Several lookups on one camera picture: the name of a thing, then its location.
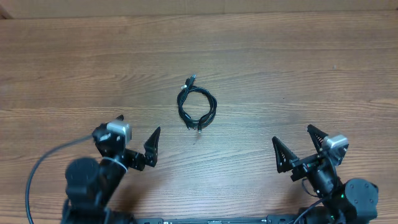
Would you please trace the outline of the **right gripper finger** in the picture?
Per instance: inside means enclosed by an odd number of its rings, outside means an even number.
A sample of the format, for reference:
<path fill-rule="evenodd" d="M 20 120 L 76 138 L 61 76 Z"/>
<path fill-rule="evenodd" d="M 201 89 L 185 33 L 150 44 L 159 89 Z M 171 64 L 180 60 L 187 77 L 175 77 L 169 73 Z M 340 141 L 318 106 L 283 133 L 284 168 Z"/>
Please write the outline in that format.
<path fill-rule="evenodd" d="M 314 125 L 309 124 L 307 126 L 307 132 L 309 133 L 312 142 L 315 146 L 317 152 L 321 151 L 322 142 L 328 136 L 327 133 L 321 131 L 320 129 L 316 128 Z"/>
<path fill-rule="evenodd" d="M 278 173 L 287 172 L 295 167 L 299 158 L 276 136 L 272 138 Z"/>

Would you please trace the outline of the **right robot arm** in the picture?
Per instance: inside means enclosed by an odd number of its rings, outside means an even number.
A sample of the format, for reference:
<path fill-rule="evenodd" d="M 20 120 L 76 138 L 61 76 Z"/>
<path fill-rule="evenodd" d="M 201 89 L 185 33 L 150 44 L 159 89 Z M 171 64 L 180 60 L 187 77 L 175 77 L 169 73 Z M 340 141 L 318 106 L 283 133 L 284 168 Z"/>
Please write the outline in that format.
<path fill-rule="evenodd" d="M 377 218 L 379 189 L 365 179 L 350 179 L 343 183 L 336 168 L 341 165 L 349 147 L 342 134 L 330 136 L 313 125 L 307 126 L 316 154 L 303 159 L 296 156 L 279 138 L 273 137 L 277 171 L 291 171 L 292 181 L 304 182 L 313 188 L 318 200 L 302 207 L 298 214 L 268 215 L 267 223 L 369 223 Z"/>

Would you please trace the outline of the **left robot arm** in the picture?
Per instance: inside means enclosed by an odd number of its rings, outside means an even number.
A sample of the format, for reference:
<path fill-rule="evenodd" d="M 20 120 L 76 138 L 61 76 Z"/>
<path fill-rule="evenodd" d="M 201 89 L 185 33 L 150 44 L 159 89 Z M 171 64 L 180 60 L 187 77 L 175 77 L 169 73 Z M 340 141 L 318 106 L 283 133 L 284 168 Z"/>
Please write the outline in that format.
<path fill-rule="evenodd" d="M 61 222 L 137 223 L 133 214 L 112 211 L 107 204 L 128 169 L 142 171 L 146 166 L 156 166 L 160 133 L 161 127 L 157 127 L 144 143 L 145 153 L 142 154 L 127 148 L 132 128 L 124 121 L 124 116 L 95 128 L 91 136 L 101 161 L 82 157 L 67 167 L 67 199 Z"/>

